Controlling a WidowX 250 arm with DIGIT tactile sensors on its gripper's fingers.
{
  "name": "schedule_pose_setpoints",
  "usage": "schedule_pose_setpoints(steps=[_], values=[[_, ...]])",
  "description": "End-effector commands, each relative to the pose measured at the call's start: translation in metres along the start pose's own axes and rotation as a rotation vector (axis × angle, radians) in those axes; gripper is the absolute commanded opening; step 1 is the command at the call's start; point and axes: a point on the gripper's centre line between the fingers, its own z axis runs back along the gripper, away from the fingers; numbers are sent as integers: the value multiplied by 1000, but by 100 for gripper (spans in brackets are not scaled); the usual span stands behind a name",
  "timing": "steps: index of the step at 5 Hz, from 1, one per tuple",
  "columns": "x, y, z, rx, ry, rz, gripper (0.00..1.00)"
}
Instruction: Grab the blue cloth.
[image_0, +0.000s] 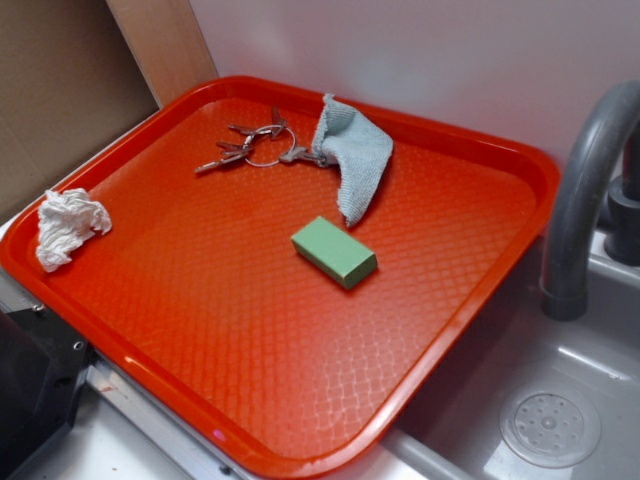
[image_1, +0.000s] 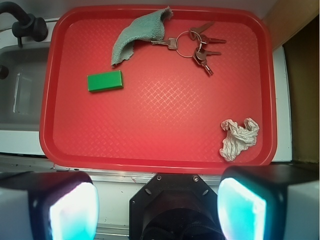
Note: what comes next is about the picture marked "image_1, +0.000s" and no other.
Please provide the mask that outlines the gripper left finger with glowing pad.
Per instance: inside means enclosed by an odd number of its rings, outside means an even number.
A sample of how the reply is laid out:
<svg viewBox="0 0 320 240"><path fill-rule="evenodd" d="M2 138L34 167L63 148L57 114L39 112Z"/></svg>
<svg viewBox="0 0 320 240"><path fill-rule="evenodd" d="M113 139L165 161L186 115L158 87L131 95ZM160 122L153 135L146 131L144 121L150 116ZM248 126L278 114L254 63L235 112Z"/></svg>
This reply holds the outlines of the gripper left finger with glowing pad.
<svg viewBox="0 0 320 240"><path fill-rule="evenodd" d="M93 240L99 196L82 171L1 172L2 240Z"/></svg>

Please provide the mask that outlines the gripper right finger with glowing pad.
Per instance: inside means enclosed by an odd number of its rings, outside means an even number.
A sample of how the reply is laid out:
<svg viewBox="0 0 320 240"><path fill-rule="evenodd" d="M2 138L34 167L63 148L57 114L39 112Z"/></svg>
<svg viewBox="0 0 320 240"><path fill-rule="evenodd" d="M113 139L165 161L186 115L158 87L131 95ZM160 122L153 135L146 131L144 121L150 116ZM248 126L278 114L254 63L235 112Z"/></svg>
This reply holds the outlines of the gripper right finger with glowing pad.
<svg viewBox="0 0 320 240"><path fill-rule="evenodd" d="M320 166L231 166L221 176L217 212L227 240L318 240Z"/></svg>

